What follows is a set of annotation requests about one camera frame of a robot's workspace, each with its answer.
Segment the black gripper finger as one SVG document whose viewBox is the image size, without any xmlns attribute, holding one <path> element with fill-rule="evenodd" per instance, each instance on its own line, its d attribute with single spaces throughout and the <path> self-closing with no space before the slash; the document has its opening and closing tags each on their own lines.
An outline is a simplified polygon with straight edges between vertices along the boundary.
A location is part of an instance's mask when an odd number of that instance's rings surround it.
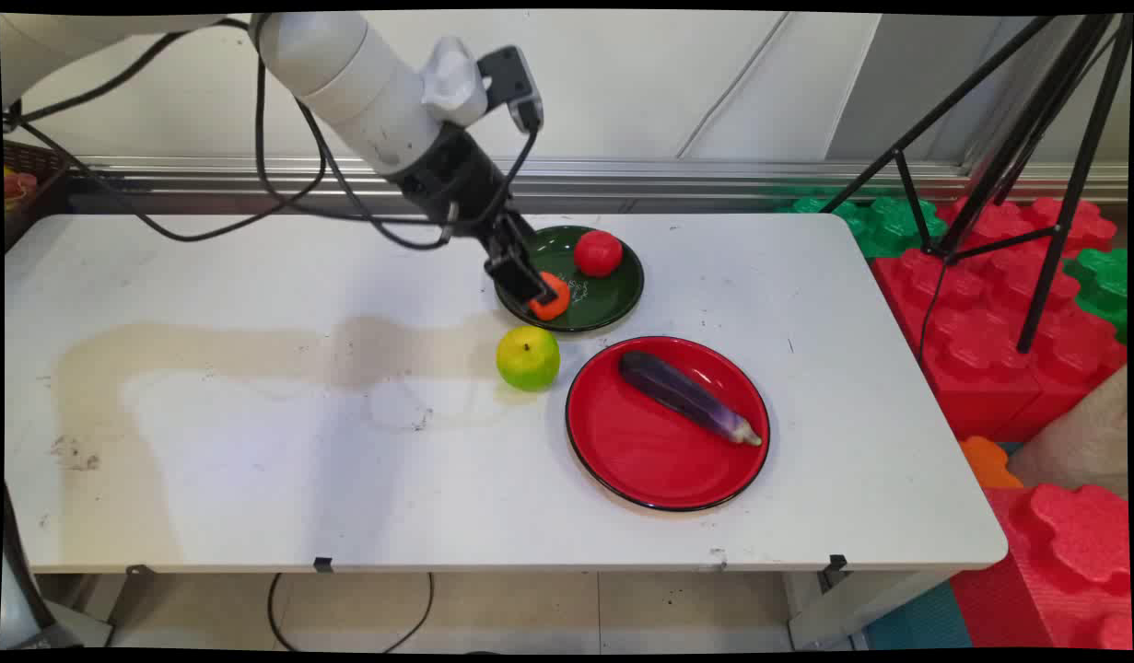
<svg viewBox="0 0 1134 663">
<path fill-rule="evenodd" d="M 511 297 L 559 297 L 555 287 L 541 277 L 532 260 L 528 243 L 534 231 L 521 214 L 503 214 L 503 289 Z"/>
<path fill-rule="evenodd" d="M 555 287 L 534 267 L 521 238 L 490 238 L 486 241 L 486 275 L 516 301 L 550 305 L 558 301 Z"/>
</svg>

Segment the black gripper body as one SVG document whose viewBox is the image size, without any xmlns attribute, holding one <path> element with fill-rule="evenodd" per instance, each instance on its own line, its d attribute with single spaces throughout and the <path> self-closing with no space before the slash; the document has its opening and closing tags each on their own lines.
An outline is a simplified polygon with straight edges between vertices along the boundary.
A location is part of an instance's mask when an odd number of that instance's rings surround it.
<svg viewBox="0 0 1134 663">
<path fill-rule="evenodd" d="M 511 181 L 538 139 L 528 134 L 507 175 L 462 126 L 445 124 L 418 160 L 395 173 L 403 198 L 440 227 L 435 243 L 395 243 L 411 250 L 435 250 L 452 238 L 475 238 L 485 250 L 505 250 L 531 238 L 533 229 L 511 204 Z"/>
</svg>

